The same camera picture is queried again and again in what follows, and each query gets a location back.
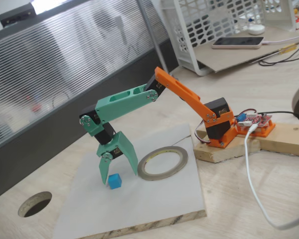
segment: roll of tape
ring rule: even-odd
[[[177,153],[180,157],[179,163],[170,169],[167,172],[160,173],[160,174],[150,174],[145,171],[145,165],[148,163],[152,158],[155,156],[161,154],[161,153],[167,153],[167,152],[174,152]],[[188,154],[185,149],[182,147],[178,146],[168,146],[168,147],[163,147],[154,150],[153,152],[147,154],[140,162],[138,165],[138,174],[141,178],[148,180],[148,181],[153,181],[153,180],[161,180],[164,178],[168,178],[175,173],[179,172],[188,162]]]

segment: smartphone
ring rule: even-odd
[[[263,37],[221,37],[211,45],[213,49],[258,49]]]

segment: orange base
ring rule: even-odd
[[[226,148],[226,146],[237,136],[238,132],[235,127],[231,127],[222,136],[221,139],[210,139],[208,146]]]
[[[259,136],[259,137],[267,137],[269,133],[274,129],[276,126],[275,123],[273,123],[271,120],[268,122],[269,124],[264,127],[257,128],[253,133],[251,133],[251,136]],[[238,134],[246,135],[248,132],[249,127],[240,127],[237,126]]]

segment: orange arm segment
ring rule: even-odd
[[[186,101],[186,103],[188,103],[205,122],[216,119],[215,113],[200,102],[200,97],[174,77],[170,76],[159,67],[156,67],[155,69],[155,76],[158,82]]]

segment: white cable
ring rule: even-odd
[[[273,223],[273,221],[270,219],[270,217],[268,216],[264,206],[262,205],[262,203],[260,202],[256,192],[255,192],[255,189],[254,189],[254,186],[253,186],[253,183],[251,182],[251,178],[250,178],[250,172],[249,172],[249,161],[248,161],[248,148],[247,148],[247,139],[249,137],[249,135],[255,131],[255,129],[258,127],[257,124],[253,124],[249,130],[248,130],[248,133],[246,134],[246,137],[245,137],[245,154],[246,154],[246,170],[247,170],[247,177],[248,177],[248,182],[249,182],[249,185],[250,185],[250,188],[251,188],[251,191],[252,193],[254,194],[254,197],[258,203],[258,206],[260,207],[261,211],[263,212],[266,220],[268,221],[268,223],[273,226],[274,228],[278,229],[278,230],[287,230],[287,229],[290,229],[290,228],[293,228],[293,227],[296,227],[299,225],[299,218],[291,221],[291,222],[288,222],[286,224],[282,224],[282,225],[276,225]]]
[[[196,127],[196,129],[195,129],[195,136],[196,136],[196,138],[198,138],[198,140],[199,141],[201,141],[201,142],[203,142],[203,143],[210,143],[210,141],[205,141],[205,140],[203,140],[201,137],[199,137],[198,136],[198,134],[197,134],[197,130],[198,130],[198,128],[202,125],[204,123],[204,121],[202,120],[202,122]]]
[[[276,43],[282,43],[282,42],[285,42],[285,41],[295,40],[295,39],[298,39],[298,38],[299,38],[299,36],[289,38],[289,39],[285,39],[285,40],[280,40],[280,41],[262,41],[262,44],[263,45],[276,44]]]

